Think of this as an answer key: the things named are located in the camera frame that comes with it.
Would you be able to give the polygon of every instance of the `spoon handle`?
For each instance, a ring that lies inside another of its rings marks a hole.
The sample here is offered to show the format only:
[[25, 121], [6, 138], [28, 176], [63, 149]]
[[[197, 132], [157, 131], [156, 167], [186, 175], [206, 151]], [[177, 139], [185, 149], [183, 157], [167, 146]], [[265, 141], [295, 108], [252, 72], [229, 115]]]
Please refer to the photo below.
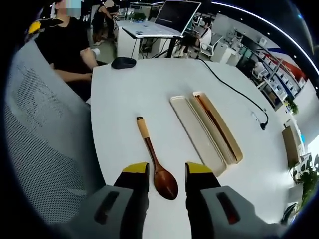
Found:
[[140, 133], [142, 135], [142, 138], [145, 142], [145, 145], [148, 148], [148, 151], [150, 153], [154, 166], [160, 166], [160, 163], [158, 159], [156, 158], [155, 151], [153, 149], [152, 142], [150, 139], [150, 135], [149, 135], [148, 129], [146, 128], [145, 120], [143, 119], [143, 117], [137, 117], [137, 123], [138, 123]]

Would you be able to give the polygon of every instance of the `black shirt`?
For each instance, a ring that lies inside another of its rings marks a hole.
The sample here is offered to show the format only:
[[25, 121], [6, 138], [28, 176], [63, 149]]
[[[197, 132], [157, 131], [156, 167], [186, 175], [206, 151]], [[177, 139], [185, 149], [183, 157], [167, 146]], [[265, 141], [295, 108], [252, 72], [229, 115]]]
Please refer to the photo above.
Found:
[[35, 40], [44, 58], [55, 69], [73, 73], [90, 73], [83, 62], [80, 52], [89, 47], [85, 25], [71, 17], [66, 27], [54, 26], [40, 33]]

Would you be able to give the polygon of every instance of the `monitor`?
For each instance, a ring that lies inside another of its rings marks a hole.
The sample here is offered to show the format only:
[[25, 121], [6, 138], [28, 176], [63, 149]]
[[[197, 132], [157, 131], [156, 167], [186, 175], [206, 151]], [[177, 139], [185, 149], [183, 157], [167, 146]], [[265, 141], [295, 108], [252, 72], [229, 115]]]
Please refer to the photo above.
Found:
[[155, 23], [183, 34], [200, 5], [200, 2], [193, 1], [166, 1]]

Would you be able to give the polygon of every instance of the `laptop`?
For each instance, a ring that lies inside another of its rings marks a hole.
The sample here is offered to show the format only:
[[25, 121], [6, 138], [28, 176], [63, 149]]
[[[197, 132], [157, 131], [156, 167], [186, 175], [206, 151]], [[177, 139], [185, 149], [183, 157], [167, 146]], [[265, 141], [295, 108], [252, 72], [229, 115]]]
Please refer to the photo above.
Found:
[[132, 38], [182, 37], [200, 5], [193, 1], [166, 1], [155, 22], [132, 22], [122, 29]]

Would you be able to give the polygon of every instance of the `wooden spoon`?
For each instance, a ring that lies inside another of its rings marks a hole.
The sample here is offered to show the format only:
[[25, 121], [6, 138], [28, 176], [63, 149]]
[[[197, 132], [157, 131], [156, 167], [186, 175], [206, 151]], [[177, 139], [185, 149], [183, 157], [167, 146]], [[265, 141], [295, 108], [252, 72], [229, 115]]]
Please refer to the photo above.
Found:
[[178, 185], [174, 176], [164, 169], [159, 163], [146, 128], [143, 117], [137, 117], [137, 123], [144, 139], [145, 145], [149, 150], [152, 162], [154, 164], [154, 186], [159, 194], [169, 200], [174, 200], [178, 195]]

